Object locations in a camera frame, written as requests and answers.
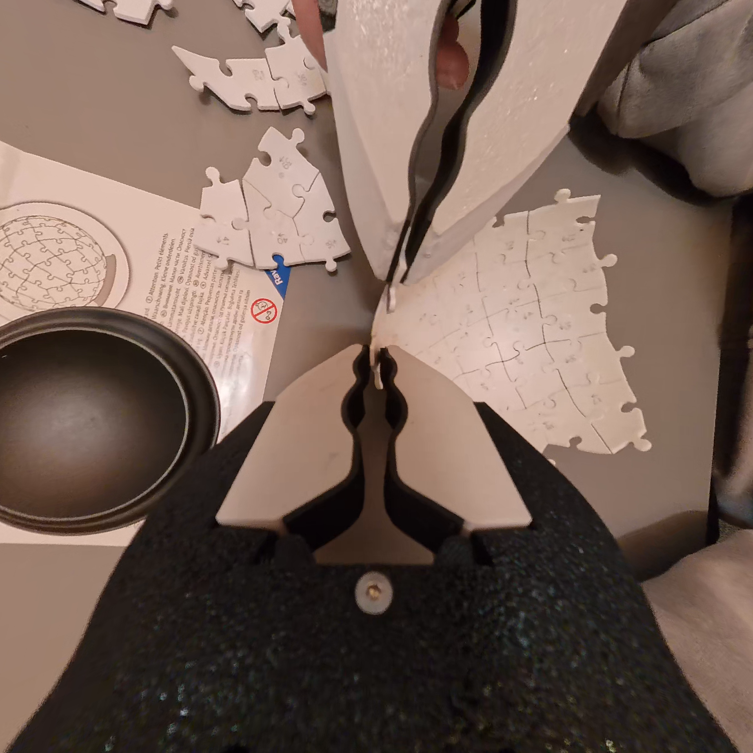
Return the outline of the pile of loose puzzle pieces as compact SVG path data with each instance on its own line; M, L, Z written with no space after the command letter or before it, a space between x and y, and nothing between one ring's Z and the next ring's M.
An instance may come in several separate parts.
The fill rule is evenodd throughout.
M149 26L157 9L166 13L175 7L175 1L80 1L81 5L105 14L108 7L115 17L130 24ZM271 29L289 31L295 18L293 3L289 1L233 1L243 11L245 18L262 35Z

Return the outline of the white instruction sheet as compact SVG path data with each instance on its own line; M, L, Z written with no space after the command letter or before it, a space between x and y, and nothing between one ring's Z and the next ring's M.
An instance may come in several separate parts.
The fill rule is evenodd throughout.
M284 294L193 246L198 209L2 144L2 325L65 307L140 315L212 374L225 437L262 402ZM2 526L2 544L124 546L137 522L90 535Z

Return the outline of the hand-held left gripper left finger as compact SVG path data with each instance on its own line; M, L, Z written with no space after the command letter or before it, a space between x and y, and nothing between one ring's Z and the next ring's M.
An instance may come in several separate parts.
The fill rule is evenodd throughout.
M274 401L216 515L219 525L300 536L316 551L364 507L358 426L370 378L367 346L351 345Z

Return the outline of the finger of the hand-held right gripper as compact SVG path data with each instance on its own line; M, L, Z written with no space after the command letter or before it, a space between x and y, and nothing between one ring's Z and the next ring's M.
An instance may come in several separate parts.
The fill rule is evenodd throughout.
M564 137L622 1L481 2L481 49L405 249L404 283L454 256Z
M436 52L448 5L340 1L325 22L346 198L373 274L384 282L417 209L414 171L436 109Z

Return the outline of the three-piece white puzzle strip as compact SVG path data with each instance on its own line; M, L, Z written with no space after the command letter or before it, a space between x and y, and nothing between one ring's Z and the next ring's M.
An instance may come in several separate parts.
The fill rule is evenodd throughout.
M301 107L312 115L314 101L330 93L327 74L299 35L267 48L263 58L226 60L228 72L216 59L178 46L173 52L189 71L194 90L209 89L235 111L249 111L255 102L260 111Z

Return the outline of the black round puzzle stand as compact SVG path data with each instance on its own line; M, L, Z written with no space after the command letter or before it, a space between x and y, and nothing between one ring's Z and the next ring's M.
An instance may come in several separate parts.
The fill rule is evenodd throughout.
M2 526L46 535L130 526L220 428L211 372L157 322L65 307L2 325Z

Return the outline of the person's right forearm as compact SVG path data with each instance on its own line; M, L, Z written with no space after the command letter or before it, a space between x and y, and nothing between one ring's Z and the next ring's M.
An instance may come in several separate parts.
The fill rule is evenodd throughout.
M690 199L751 194L752 2L626 2L571 118Z

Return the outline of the person's right hand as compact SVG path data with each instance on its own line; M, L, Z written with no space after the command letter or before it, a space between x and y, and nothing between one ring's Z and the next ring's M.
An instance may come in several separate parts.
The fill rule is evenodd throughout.
M292 4L301 38L316 62L327 70L324 33L334 24L337 1L293 1ZM448 11L436 53L436 79L445 89L460 89L469 75L469 59L458 42L458 31L457 18Z

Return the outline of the four-piece white puzzle section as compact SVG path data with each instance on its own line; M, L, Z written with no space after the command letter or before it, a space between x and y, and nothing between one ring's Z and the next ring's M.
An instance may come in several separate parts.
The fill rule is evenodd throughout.
M304 131L286 136L269 127L241 180L225 182L210 166L202 189L193 246L219 269L235 262L261 271L322 264L330 274L350 247L325 180L302 154Z

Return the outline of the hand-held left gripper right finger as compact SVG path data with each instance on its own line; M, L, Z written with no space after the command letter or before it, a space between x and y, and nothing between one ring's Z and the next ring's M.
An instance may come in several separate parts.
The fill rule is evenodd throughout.
M455 382L387 346L381 383L391 428L384 504L401 532L438 553L452 537L532 523L476 404Z

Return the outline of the person's grey clothing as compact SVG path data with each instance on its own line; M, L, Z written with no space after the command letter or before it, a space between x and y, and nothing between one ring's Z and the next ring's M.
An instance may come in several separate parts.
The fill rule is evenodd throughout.
M643 659L642 725L659 751L751 751L752 532L723 524L718 543L642 586L623 568L632 603L628 654Z

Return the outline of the large assembled white puzzle section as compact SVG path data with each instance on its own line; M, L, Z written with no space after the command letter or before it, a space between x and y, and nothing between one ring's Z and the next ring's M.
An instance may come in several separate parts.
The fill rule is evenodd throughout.
M384 293L372 359L398 346L484 402L539 451L613 455L651 448L642 411L606 329L604 269L594 233L600 195L493 218L426 278Z

